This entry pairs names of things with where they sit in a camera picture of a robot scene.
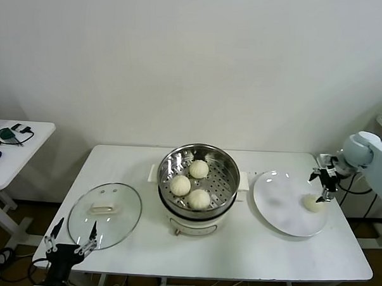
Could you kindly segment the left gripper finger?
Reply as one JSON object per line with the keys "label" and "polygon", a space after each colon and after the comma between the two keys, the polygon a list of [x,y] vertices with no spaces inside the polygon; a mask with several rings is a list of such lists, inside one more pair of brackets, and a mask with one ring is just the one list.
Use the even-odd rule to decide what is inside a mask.
{"label": "left gripper finger", "polygon": [[58,248],[56,246],[56,238],[59,234],[60,229],[63,226],[63,222],[64,222],[64,218],[61,218],[58,224],[56,224],[53,227],[51,233],[44,237],[44,244],[46,246],[47,253],[57,252]]}
{"label": "left gripper finger", "polygon": [[81,246],[74,250],[75,254],[79,256],[88,256],[93,250],[97,247],[97,222],[94,222],[94,225],[91,229],[91,233],[89,235],[89,239],[84,242]]}

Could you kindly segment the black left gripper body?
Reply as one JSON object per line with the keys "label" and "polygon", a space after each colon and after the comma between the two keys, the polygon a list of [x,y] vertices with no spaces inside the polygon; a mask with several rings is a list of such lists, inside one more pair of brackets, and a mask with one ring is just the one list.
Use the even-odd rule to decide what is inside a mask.
{"label": "black left gripper body", "polygon": [[56,251],[46,254],[46,259],[51,266],[46,276],[46,282],[66,282],[72,268],[84,260],[84,255],[75,252],[80,245],[78,244],[56,244]]}

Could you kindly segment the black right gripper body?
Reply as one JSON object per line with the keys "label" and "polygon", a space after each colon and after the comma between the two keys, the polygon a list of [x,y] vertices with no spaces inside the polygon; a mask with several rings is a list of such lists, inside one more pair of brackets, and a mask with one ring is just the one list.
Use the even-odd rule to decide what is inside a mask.
{"label": "black right gripper body", "polygon": [[321,168],[319,179],[324,189],[336,192],[339,178],[335,168]]}

